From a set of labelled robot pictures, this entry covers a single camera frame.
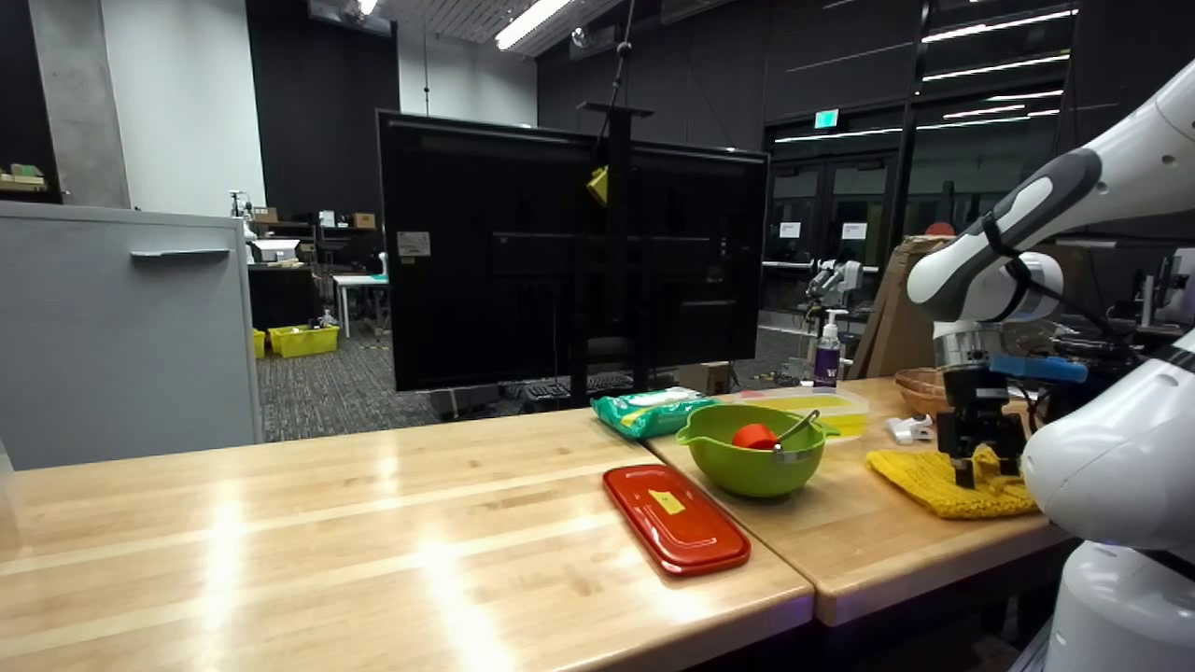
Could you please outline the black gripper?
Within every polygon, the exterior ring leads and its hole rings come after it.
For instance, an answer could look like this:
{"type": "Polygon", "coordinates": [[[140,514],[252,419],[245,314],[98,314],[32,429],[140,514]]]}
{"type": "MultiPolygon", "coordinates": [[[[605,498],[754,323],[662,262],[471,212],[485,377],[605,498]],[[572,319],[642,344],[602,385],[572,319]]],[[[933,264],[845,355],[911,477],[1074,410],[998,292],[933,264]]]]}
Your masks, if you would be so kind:
{"type": "Polygon", "coordinates": [[[972,452],[979,443],[998,452],[1002,475],[1018,475],[1028,443],[1022,422],[1005,410],[1009,380],[994,370],[949,370],[949,407],[938,416],[938,448],[951,460],[961,488],[974,488],[972,452]]]}

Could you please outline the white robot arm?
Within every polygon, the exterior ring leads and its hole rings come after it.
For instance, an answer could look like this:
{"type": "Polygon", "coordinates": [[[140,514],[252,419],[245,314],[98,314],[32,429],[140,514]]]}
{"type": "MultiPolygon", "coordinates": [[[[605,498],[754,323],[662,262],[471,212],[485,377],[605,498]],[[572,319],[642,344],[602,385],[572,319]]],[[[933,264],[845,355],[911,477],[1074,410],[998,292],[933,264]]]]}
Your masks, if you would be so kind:
{"type": "MultiPolygon", "coordinates": [[[[1039,244],[1195,209],[1195,63],[1029,171],[906,275],[933,323],[1043,323],[1063,272],[1039,244]]],[[[1046,672],[1195,672],[1195,334],[1029,433],[1018,475],[1059,529],[1046,672]]]]}

